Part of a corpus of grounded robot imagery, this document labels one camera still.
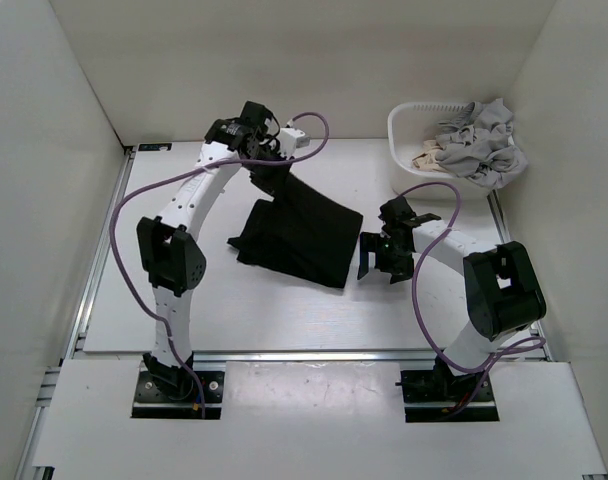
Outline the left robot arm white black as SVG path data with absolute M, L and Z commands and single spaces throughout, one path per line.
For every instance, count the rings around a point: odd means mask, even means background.
M 185 180 L 167 206 L 154 218 L 143 217 L 136 233 L 144 271 L 155 301 L 155 346 L 144 364 L 158 390 L 175 402 L 199 402 L 199 388 L 191 372 L 190 305 L 193 290 L 206 270 L 197 245 L 201 227 L 228 181 L 237 174 L 238 159 L 288 160 L 309 144 L 306 134 L 291 122 L 268 133 L 274 120 L 268 109 L 248 101 L 238 117 L 217 120 L 205 135 L 196 166 L 206 172 Z M 213 164 L 231 160 L 221 167 Z

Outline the black trousers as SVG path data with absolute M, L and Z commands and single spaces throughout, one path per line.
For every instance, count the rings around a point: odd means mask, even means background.
M 345 287 L 363 215 L 288 174 L 273 200 L 258 200 L 237 237 L 237 260 L 334 289 Z

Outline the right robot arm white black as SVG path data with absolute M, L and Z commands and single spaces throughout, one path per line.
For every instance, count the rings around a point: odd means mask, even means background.
M 464 280 L 468 321 L 452 344 L 436 351 L 429 372 L 401 379 L 407 398 L 419 402 L 473 399 L 502 356 L 526 351 L 523 343 L 501 345 L 546 313 L 546 303 L 526 248 L 519 242 L 494 245 L 458 232 L 451 223 L 418 215 L 403 197 L 383 204 L 378 233 L 361 233 L 357 276 L 371 269 L 393 284 L 411 283 L 412 305 L 419 305 L 419 270 L 432 258 Z

